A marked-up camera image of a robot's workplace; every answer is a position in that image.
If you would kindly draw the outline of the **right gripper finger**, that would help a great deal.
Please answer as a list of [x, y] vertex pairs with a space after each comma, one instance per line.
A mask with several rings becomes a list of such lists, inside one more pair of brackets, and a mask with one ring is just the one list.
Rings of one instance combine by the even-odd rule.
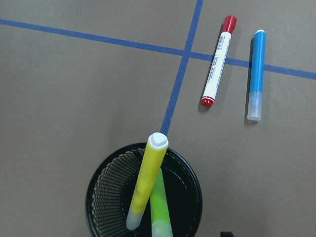
[[232, 232], [221, 232], [220, 237], [234, 237]]

